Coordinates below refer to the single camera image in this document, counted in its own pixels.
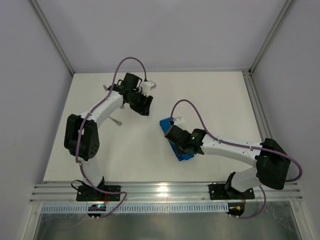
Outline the blue cloth napkin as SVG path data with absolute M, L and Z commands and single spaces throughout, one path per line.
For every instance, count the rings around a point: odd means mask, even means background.
M 163 133 L 165 134 L 171 126 L 170 117 L 167 117 L 167 118 L 160 120 L 159 126 L 160 126 L 161 130 L 163 131 Z M 171 147 L 174 155 L 176 156 L 176 158 L 178 159 L 179 162 L 187 161 L 189 159 L 192 159 L 195 156 L 194 154 L 190 154 L 190 153 L 184 153 L 184 154 L 179 155 L 179 154 L 177 154 L 177 150 L 176 150 L 175 145 L 170 141 L 169 141 L 169 144 L 170 144 L 170 147 Z

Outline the silver fork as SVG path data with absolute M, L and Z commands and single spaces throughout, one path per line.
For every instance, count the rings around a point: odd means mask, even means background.
M 118 126 L 121 126 L 122 125 L 122 122 L 121 121 L 119 121 L 119 120 L 117 120 L 117 119 L 115 119 L 115 118 L 113 118 L 113 117 L 111 117 L 111 116 L 109 116 L 108 117 L 109 119 L 111 119 L 114 123 L 116 123 Z

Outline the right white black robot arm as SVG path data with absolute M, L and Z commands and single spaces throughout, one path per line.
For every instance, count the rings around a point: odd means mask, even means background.
M 164 137 L 175 146 L 178 155 L 214 155 L 249 165 L 247 170 L 228 176 L 223 188 L 230 199 L 240 199 L 247 190 L 262 185 L 273 190 L 284 189 L 290 160 L 273 139 L 250 145 L 236 141 L 227 144 L 225 139 L 214 139 L 203 129 L 196 128 L 190 133 L 174 124 Z

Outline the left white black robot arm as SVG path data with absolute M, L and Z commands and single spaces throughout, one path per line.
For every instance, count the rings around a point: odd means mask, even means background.
M 99 127 L 110 115 L 128 104 L 131 110 L 141 116 L 150 114 L 153 101 L 151 91 L 156 83 L 126 73 L 124 79 L 105 86 L 107 95 L 91 109 L 80 115 L 71 114 L 67 118 L 64 147 L 75 157 L 84 178 L 84 188 L 106 194 L 105 179 L 101 174 L 96 158 L 100 148 Z

